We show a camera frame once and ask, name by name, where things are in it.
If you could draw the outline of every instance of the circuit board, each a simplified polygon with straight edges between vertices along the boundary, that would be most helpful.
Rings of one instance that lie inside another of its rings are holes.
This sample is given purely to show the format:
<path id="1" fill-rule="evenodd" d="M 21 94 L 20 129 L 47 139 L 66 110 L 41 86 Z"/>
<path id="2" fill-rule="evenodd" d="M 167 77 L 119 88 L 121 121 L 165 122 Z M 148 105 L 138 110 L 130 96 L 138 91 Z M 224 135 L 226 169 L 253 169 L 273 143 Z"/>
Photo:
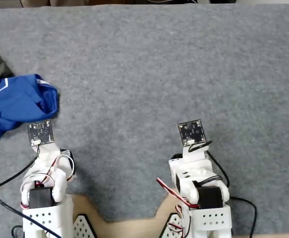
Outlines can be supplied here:
<path id="1" fill-rule="evenodd" d="M 27 132 L 31 146 L 54 142 L 52 121 L 50 119 L 29 123 Z"/>
<path id="2" fill-rule="evenodd" d="M 183 146 L 206 142 L 201 120 L 193 120 L 178 124 Z"/>

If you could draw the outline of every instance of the white wire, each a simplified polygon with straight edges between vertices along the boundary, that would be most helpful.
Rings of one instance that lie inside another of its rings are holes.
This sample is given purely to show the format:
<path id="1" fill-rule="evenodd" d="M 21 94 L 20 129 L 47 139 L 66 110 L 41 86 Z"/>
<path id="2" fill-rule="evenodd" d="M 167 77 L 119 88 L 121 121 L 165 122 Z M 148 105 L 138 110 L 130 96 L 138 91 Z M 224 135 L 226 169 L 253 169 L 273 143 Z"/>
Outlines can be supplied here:
<path id="1" fill-rule="evenodd" d="M 32 178 L 37 177 L 37 176 L 46 176 L 46 177 L 49 177 L 51 180 L 53 180 L 53 183 L 54 183 L 53 186 L 55 186 L 55 181 L 54 181 L 54 179 L 53 179 L 50 175 L 47 175 L 47 174 L 44 174 L 44 173 L 31 174 L 31 175 L 29 175 L 29 176 L 27 176 L 27 177 L 24 178 L 24 180 L 23 180 L 23 182 L 22 182 L 22 184 L 21 184 L 21 186 L 20 186 L 20 192 L 22 193 L 23 187 L 24 187 L 24 185 L 25 185 L 26 183 L 33 181 L 33 180 L 28 181 L 29 179 L 32 179 Z"/>
<path id="2" fill-rule="evenodd" d="M 182 214 L 182 212 L 179 209 L 179 205 L 175 205 L 175 210 L 178 212 L 179 217 L 183 218 L 183 214 Z"/>
<path id="3" fill-rule="evenodd" d="M 68 156 L 68 155 L 65 155 L 65 154 L 60 154 L 60 155 L 58 155 L 58 156 L 56 157 L 56 163 L 57 163 L 57 160 L 58 160 L 60 157 L 62 157 L 62 156 L 65 156 L 66 158 L 68 158 L 69 160 L 71 160 L 72 165 L 73 165 L 72 173 L 71 173 L 71 175 L 67 178 L 67 179 L 69 179 L 69 178 L 71 178 L 71 177 L 74 175 L 75 163 L 74 163 L 74 160 L 71 158 L 71 156 Z"/>

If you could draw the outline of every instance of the cable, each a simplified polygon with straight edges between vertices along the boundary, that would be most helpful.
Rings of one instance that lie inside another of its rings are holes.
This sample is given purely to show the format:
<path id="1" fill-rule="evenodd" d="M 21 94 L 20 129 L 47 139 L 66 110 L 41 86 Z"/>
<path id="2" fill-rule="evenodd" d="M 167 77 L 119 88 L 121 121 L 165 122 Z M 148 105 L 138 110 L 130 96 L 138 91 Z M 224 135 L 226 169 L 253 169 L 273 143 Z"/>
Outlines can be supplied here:
<path id="1" fill-rule="evenodd" d="M 28 221 L 32 222 L 33 224 L 37 225 L 38 227 L 42 228 L 43 230 L 46 230 L 48 233 L 52 234 L 53 236 L 55 236 L 56 238 L 61 238 L 58 234 L 56 234 L 54 231 L 48 229 L 47 227 L 41 225 L 39 222 L 35 221 L 34 219 L 24 215 L 22 212 L 19 212 L 18 210 L 15 210 L 13 207 L 9 206 L 8 204 L 6 204 L 5 202 L 3 202 L 0 199 L 0 205 L 5 207 L 6 209 L 8 209 L 9 211 L 19 215 L 20 217 L 23 217 L 25 219 L 27 219 Z"/>
<path id="2" fill-rule="evenodd" d="M 210 140 L 210 141 L 208 141 L 208 142 L 205 142 L 205 143 L 202 144 L 202 145 L 199 145 L 199 146 L 197 146 L 197 147 L 194 147 L 193 149 L 192 149 L 192 147 L 193 147 L 195 144 L 190 145 L 190 147 L 189 147 L 189 153 L 191 153 L 191 152 L 193 152 L 193 151 L 196 151 L 196 150 L 198 150 L 198 149 L 201 149 L 201 148 L 203 148 L 203 147 L 206 147 L 206 146 L 208 146 L 208 145 L 211 145 L 212 142 L 213 142 L 213 141 Z"/>
<path id="3" fill-rule="evenodd" d="M 225 172 L 225 170 L 223 169 L 223 167 L 219 164 L 219 162 L 214 158 L 214 156 L 207 150 L 206 151 L 207 154 L 209 155 L 210 159 L 213 160 L 213 162 L 216 164 L 216 166 L 220 169 L 220 171 L 223 173 L 225 179 L 226 179 L 226 187 L 229 187 L 230 185 L 230 181 L 228 178 L 227 173 Z"/>
<path id="4" fill-rule="evenodd" d="M 244 198 L 240 198 L 240 197 L 230 197 L 230 199 L 246 202 L 246 203 L 248 203 L 248 204 L 250 204 L 250 205 L 252 205 L 254 207 L 254 220 L 253 220 L 253 225 L 252 225 L 252 228 L 251 228 L 250 234 L 249 234 L 249 238 L 252 238 L 253 235 L 254 235 L 254 231 L 255 231 L 255 227 L 256 227 L 256 221 L 257 221 L 257 216 L 258 216 L 256 205 L 254 203 L 252 203 L 251 201 L 249 201 L 247 199 L 244 199 Z"/>
<path id="5" fill-rule="evenodd" d="M 177 194 L 175 191 L 170 189 L 161 179 L 157 178 L 157 182 L 163 187 L 168 193 L 170 193 L 172 196 L 178 198 L 181 202 L 183 202 L 185 205 L 191 208 L 199 208 L 199 204 L 191 204 L 188 201 L 186 201 L 183 197 L 181 197 L 179 194 Z"/>
<path id="6" fill-rule="evenodd" d="M 225 178 L 227 180 L 227 185 L 226 186 L 229 187 L 230 182 L 229 182 L 229 178 L 228 178 L 227 173 L 225 172 L 225 170 L 222 168 L 222 166 L 219 164 L 219 162 L 214 158 L 214 156 L 209 151 L 207 151 L 207 154 L 214 161 L 214 163 L 218 166 L 218 168 L 221 170 L 221 172 L 223 173 L 223 175 L 225 176 Z M 252 238 L 253 235 L 254 235 L 254 231 L 255 231 L 255 227 L 256 227 L 256 221 L 257 221 L 257 215 L 258 215 L 256 205 L 254 203 L 252 203 L 251 201 L 248 201 L 245 198 L 233 197 L 233 196 L 231 196 L 230 198 L 232 200 L 238 200 L 238 201 L 246 202 L 246 203 L 248 203 L 248 204 L 250 204 L 250 205 L 252 205 L 254 207 L 254 210 L 255 210 L 255 212 L 254 212 L 254 220 L 253 220 L 252 228 L 251 228 L 250 234 L 249 234 L 249 238 Z"/>
<path id="7" fill-rule="evenodd" d="M 19 0 L 19 1 L 20 1 L 20 4 L 21 4 L 21 7 L 24 8 L 24 6 L 23 6 L 23 4 L 22 4 L 22 0 Z"/>
<path id="8" fill-rule="evenodd" d="M 186 233 L 185 236 L 183 236 L 183 233 L 182 233 L 182 238 L 186 238 L 186 237 L 189 235 L 189 233 L 190 233 L 190 227 L 191 227 L 191 216 L 190 216 L 190 223 L 189 223 L 188 232 Z"/>
<path id="9" fill-rule="evenodd" d="M 17 229 L 17 228 L 23 228 L 23 226 L 17 225 L 17 226 L 12 227 L 12 229 L 11 229 L 12 238 L 16 238 L 16 237 L 15 237 L 15 234 L 14 234 L 14 231 L 15 231 L 15 229 Z"/>
<path id="10" fill-rule="evenodd" d="M 53 181 L 53 183 L 54 183 L 53 186 L 55 186 L 55 181 L 54 181 L 54 179 L 52 178 L 52 176 L 47 175 L 47 174 L 44 174 L 44 173 L 31 174 L 31 175 L 29 175 L 29 176 L 27 176 L 27 177 L 24 178 L 24 180 L 23 180 L 23 182 L 22 182 L 22 184 L 21 184 L 21 186 L 20 186 L 20 192 L 22 193 L 22 191 L 23 191 L 23 189 L 24 189 L 24 185 L 25 185 L 27 182 L 35 181 L 35 180 L 28 181 L 29 179 L 32 179 L 32 178 L 37 177 L 37 176 L 46 176 L 46 177 L 50 178 L 50 179 Z"/>
<path id="11" fill-rule="evenodd" d="M 58 155 L 55 160 L 53 161 L 53 163 L 51 164 L 49 170 L 47 171 L 46 175 L 49 175 L 50 171 L 51 171 L 51 168 L 57 163 L 57 160 L 62 157 L 62 156 L 65 156 L 66 158 L 68 158 L 71 162 L 72 162 L 72 172 L 71 172 L 71 175 L 66 179 L 66 181 L 69 181 L 74 173 L 75 173 L 75 162 L 73 160 L 73 158 L 71 156 L 68 156 L 68 155 L 65 155 L 65 154 L 60 154 Z M 46 180 L 47 176 L 44 177 L 44 179 L 40 182 L 40 184 L 42 184 L 45 180 Z"/>
<path id="12" fill-rule="evenodd" d="M 193 181 L 194 185 L 197 187 L 202 187 L 204 184 L 215 181 L 215 180 L 223 180 L 223 178 L 220 175 L 214 175 L 212 177 L 209 177 L 201 182 Z"/>
<path id="13" fill-rule="evenodd" d="M 40 146 L 37 147 L 37 152 L 36 152 L 36 156 L 34 157 L 33 160 L 31 160 L 22 170 L 20 170 L 18 173 L 16 173 L 15 175 L 13 175 L 12 177 L 8 178 L 7 180 L 3 181 L 2 183 L 0 183 L 0 187 L 7 184 L 8 182 L 11 182 L 12 180 L 14 180 L 16 177 L 19 177 L 24 171 L 26 171 L 29 167 L 31 167 L 31 165 L 34 163 L 34 161 L 39 157 L 40 154 Z"/>

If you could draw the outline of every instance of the white 3d-printed robot part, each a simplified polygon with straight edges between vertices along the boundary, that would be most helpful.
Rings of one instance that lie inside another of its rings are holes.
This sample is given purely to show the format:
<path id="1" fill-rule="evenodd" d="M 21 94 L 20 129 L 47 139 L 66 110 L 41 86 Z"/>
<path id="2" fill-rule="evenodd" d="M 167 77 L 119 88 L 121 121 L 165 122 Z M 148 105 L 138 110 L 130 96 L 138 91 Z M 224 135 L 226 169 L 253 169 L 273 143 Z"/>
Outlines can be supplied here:
<path id="1" fill-rule="evenodd" d="M 74 238 L 97 238 L 86 214 L 79 214 L 73 224 Z"/>

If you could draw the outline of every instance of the wire bundle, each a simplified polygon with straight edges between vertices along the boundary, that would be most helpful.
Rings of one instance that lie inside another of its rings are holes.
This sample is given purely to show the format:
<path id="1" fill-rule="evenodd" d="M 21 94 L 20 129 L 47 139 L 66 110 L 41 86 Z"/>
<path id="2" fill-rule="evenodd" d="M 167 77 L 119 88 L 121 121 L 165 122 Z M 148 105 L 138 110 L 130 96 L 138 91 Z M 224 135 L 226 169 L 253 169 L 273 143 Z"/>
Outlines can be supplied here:
<path id="1" fill-rule="evenodd" d="M 7 180 L 3 181 L 2 183 L 0 183 L 0 187 L 7 184 L 8 182 L 12 181 L 13 179 L 15 179 L 16 177 L 20 176 L 23 172 L 25 172 L 29 167 L 31 167 L 31 165 L 33 165 L 33 163 L 36 161 L 36 159 L 39 157 L 39 154 L 40 154 L 40 146 L 37 147 L 37 155 L 34 157 L 33 160 L 31 160 L 22 170 L 20 170 L 18 173 L 16 173 L 15 175 L 11 176 L 10 178 L 8 178 Z M 75 172 L 75 164 L 74 164 L 74 160 L 68 156 L 68 155 L 65 155 L 65 154 L 60 154 L 59 156 L 57 156 L 55 158 L 55 160 L 53 161 L 53 163 L 51 164 L 49 170 L 47 173 L 38 173 L 38 174 L 32 174 L 32 175 L 29 175 L 28 177 L 26 177 L 23 182 L 22 182 L 22 185 L 21 185 L 21 190 L 23 188 L 23 186 L 27 183 L 27 182 L 30 182 L 29 180 L 30 179 L 33 179 L 34 177 L 37 177 L 37 176 L 44 176 L 43 180 L 40 182 L 41 184 L 43 184 L 43 182 L 49 178 L 49 179 L 52 179 L 53 178 L 49 175 L 50 171 L 51 171 L 51 168 L 58 162 L 58 160 L 61 158 L 61 157 L 66 157 L 68 158 L 70 161 L 71 161 L 71 167 L 72 167 L 72 172 L 70 174 L 70 176 L 67 178 L 67 181 L 69 181 L 73 175 L 74 175 L 74 172 Z M 51 235 L 53 235 L 54 237 L 56 238 L 61 238 L 58 234 L 56 234 L 55 232 L 53 232 L 52 230 L 50 230 L 49 228 L 43 226 L 42 224 L 38 223 L 37 221 L 35 221 L 34 219 L 24 215 L 22 212 L 19 212 L 18 210 L 14 209 L 13 207 L 9 206 L 8 204 L 6 204 L 5 202 L 3 202 L 1 199 L 0 199 L 0 205 L 2 205 L 3 207 L 5 207 L 6 209 L 8 209 L 9 211 L 19 215 L 20 217 L 23 217 L 27 220 L 29 220 L 30 222 L 32 222 L 33 224 L 37 225 L 38 227 L 42 228 L 43 230 L 45 230 L 47 233 L 50 233 Z M 11 235 L 13 238 L 15 238 L 15 234 L 14 234 L 14 231 L 15 229 L 17 228 L 22 228 L 22 226 L 18 225 L 18 226 L 14 226 L 12 229 L 11 229 Z"/>
<path id="2" fill-rule="evenodd" d="M 190 148 L 189 148 L 189 152 L 193 152 L 193 151 L 195 151 L 195 150 L 197 150 L 197 149 L 201 149 L 201 148 L 203 148 L 203 147 L 205 147 L 205 146 L 207 146 L 207 145 L 210 145 L 212 143 L 212 141 L 209 141 L 209 142 L 206 142 L 205 144 L 203 144 L 203 145 L 200 145 L 200 146 L 198 146 L 198 147 L 195 147 L 195 148 L 193 148 L 192 150 L 191 150 L 191 148 L 192 148 L 192 146 L 190 146 Z M 229 177 L 228 177 L 228 175 L 227 175 L 227 173 L 225 172 L 225 170 L 223 169 L 223 167 L 219 164 L 219 162 L 214 158 L 214 156 L 210 153 L 210 151 L 206 151 L 207 152 L 207 154 L 208 154 L 208 156 L 210 157 L 210 159 L 216 164 L 216 166 L 220 169 L 220 171 L 223 173 L 223 175 L 224 175 L 224 177 L 225 177 L 225 179 L 226 179 L 226 186 L 227 187 L 229 187 L 230 186 L 230 180 L 229 180 Z M 174 159 L 174 158 L 182 158 L 182 155 L 181 154 L 175 154 L 175 155 L 173 155 L 172 156 L 172 159 Z M 207 178 L 207 179 L 205 179 L 205 180 L 203 180 L 203 181 L 201 181 L 201 182 L 198 182 L 198 185 L 200 185 L 200 186 L 202 186 L 202 185 L 204 185 L 204 184 L 206 184 L 206 183 L 208 183 L 208 182 L 210 182 L 210 181 L 214 181 L 214 180 L 222 180 L 222 177 L 221 176 L 212 176 L 212 177 L 210 177 L 210 178 Z M 251 230 L 250 230 L 250 234 L 249 234 L 249 238 L 252 238 L 253 237 L 253 235 L 254 235 L 254 231 L 255 231 L 255 227 L 256 227 L 256 222 L 257 222 L 257 216 L 258 216 L 258 211 L 257 211 L 257 207 L 256 207 L 256 205 L 253 203 L 253 202 L 251 202 L 251 201 L 249 201 L 249 200 L 247 200 L 247 199 L 245 199 L 245 198 L 241 198 L 241 197 L 235 197 L 235 196 L 231 196 L 230 197 L 232 200 L 237 200 L 237 201 L 242 201 L 242 202 L 246 202 L 246 203 L 248 203 L 248 204 L 250 204 L 253 208 L 254 208 L 254 219 L 253 219 L 253 224 L 252 224 L 252 227 L 251 227 Z"/>

